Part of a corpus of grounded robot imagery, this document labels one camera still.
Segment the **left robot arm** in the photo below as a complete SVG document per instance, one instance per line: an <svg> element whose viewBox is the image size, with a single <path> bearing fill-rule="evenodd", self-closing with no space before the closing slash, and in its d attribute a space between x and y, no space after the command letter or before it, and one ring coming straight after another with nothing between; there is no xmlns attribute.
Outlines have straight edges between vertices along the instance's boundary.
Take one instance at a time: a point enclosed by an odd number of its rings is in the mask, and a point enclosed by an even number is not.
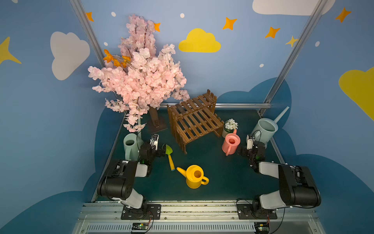
<svg viewBox="0 0 374 234"><path fill-rule="evenodd" d="M154 159L166 154L165 146L159 147L158 142L158 134L152 134L149 143L139 135L126 135L123 140L125 158L111 162L98 183L99 196L123 205L122 220L160 219L161 205L148 204L134 189L135 178L150 176Z"/></svg>

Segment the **yellow watering can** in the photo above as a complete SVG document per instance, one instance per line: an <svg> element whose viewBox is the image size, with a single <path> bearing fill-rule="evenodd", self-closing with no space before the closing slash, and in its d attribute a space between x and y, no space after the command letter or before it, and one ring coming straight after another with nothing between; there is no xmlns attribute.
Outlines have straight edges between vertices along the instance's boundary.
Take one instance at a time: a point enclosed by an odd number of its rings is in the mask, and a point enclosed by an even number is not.
<svg viewBox="0 0 374 234"><path fill-rule="evenodd" d="M177 171L186 178L186 184L191 189L197 189L209 183L209 179L204 176L203 169L198 165L191 165L187 170L177 167Z"/></svg>

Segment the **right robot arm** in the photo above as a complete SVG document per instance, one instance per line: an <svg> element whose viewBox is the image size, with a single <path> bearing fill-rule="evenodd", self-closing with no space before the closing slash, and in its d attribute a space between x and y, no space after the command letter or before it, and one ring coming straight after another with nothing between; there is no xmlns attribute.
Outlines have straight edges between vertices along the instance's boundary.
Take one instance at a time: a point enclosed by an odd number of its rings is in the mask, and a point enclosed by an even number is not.
<svg viewBox="0 0 374 234"><path fill-rule="evenodd" d="M246 136L246 146L239 147L238 154L249 159L255 173L276 178L279 189L257 195L249 205L239 204L238 215L246 209L255 219L276 219L279 208L298 207L312 209L320 206L321 195L308 167L265 161L265 144L254 136Z"/></svg>

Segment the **brown wooden slatted shelf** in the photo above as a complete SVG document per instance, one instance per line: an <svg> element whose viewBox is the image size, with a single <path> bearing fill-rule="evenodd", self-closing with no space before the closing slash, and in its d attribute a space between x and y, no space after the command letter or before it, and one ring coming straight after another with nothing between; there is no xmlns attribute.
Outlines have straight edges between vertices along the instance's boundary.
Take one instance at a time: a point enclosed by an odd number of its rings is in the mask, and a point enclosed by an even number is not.
<svg viewBox="0 0 374 234"><path fill-rule="evenodd" d="M182 151L187 153L187 145L207 134L222 136L224 122L215 113L217 97L210 91L167 105L169 124L173 137Z"/></svg>

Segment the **pink watering can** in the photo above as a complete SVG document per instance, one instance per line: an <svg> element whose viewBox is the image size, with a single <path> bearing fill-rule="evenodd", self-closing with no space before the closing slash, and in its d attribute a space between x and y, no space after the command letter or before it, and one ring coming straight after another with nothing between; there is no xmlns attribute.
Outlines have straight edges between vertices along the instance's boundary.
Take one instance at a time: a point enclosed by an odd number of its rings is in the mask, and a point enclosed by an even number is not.
<svg viewBox="0 0 374 234"><path fill-rule="evenodd" d="M237 135L237 129L235 129L233 133L229 133L226 135L225 141L222 145L222 150L226 156L233 155L240 143L241 139Z"/></svg>

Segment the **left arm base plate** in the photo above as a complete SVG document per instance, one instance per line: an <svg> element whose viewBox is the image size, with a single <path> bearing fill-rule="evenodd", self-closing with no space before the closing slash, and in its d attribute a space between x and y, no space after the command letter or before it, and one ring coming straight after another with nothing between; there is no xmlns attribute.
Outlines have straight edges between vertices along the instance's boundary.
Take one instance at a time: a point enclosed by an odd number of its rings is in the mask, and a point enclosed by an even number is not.
<svg viewBox="0 0 374 234"><path fill-rule="evenodd" d="M159 220L161 215L160 204L146 204L140 209L123 207L121 220Z"/></svg>

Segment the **mint green watering can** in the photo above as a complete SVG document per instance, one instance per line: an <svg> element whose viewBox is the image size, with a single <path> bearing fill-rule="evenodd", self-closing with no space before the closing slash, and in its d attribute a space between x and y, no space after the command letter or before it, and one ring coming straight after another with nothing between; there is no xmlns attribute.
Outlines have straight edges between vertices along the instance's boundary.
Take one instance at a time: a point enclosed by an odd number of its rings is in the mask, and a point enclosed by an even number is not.
<svg viewBox="0 0 374 234"><path fill-rule="evenodd" d="M140 157L140 148L144 144L141 131L127 134L123 139L125 160L138 161Z"/></svg>

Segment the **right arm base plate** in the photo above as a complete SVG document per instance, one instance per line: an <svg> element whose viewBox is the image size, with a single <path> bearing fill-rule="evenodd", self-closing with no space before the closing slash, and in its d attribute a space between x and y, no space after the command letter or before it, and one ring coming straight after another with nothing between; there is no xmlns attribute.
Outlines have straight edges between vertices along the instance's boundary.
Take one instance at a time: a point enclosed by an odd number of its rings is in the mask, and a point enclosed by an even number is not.
<svg viewBox="0 0 374 234"><path fill-rule="evenodd" d="M238 204L237 213L240 220L242 219L270 219L276 220L278 216L275 210L267 210L262 207L254 208L252 204Z"/></svg>

